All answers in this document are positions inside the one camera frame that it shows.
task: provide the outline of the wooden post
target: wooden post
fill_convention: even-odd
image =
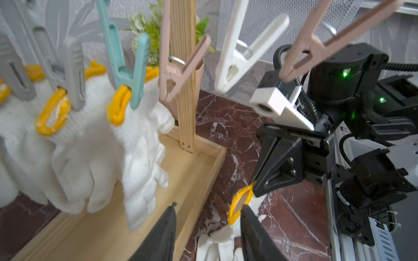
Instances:
[[[195,47],[196,0],[171,0],[171,55],[187,61]],[[196,71],[193,71],[176,96],[180,147],[191,153],[196,149],[195,85]]]

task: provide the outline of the pink clothespin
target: pink clothespin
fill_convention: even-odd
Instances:
[[[203,36],[199,45],[189,56],[185,67],[180,69],[168,61],[170,49],[170,0],[164,1],[163,21],[161,23],[161,45],[160,45],[160,101],[170,102],[179,92],[187,78],[196,69],[200,60],[209,49],[211,39],[209,35]]]
[[[290,82],[296,77],[306,74],[312,67],[331,57],[370,28],[377,26],[394,13],[404,3],[404,0],[384,1],[323,43],[314,35],[314,32],[331,3],[332,0],[318,0],[313,7],[295,43],[287,52],[285,63],[280,70],[279,77],[285,82]],[[303,51],[309,51],[309,54],[298,62]]]

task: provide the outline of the gray clothespin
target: gray clothespin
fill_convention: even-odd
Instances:
[[[85,86],[83,49],[80,40],[76,37],[64,39],[64,63],[62,63],[45,27],[34,23],[27,7],[20,0],[13,2],[49,84],[54,90],[58,86],[66,89],[72,109],[81,110],[85,104]]]
[[[29,101],[36,96],[22,60],[16,53],[10,39],[0,30],[0,75],[13,95],[21,101]]]

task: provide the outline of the teal clothespin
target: teal clothespin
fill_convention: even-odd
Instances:
[[[116,89],[122,85],[129,87],[132,91],[130,106],[132,109],[136,109],[143,96],[148,54],[150,51],[150,36],[147,33],[142,33],[139,36],[135,68],[131,72],[125,65],[122,45],[120,44],[119,29],[111,21],[106,10],[106,7],[110,4],[110,0],[96,0],[96,4],[102,22],[107,55],[109,56],[113,77],[117,85]]]

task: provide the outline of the coiled cable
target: coiled cable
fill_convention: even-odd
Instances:
[[[389,71],[418,71],[418,63],[388,63],[384,70]]]

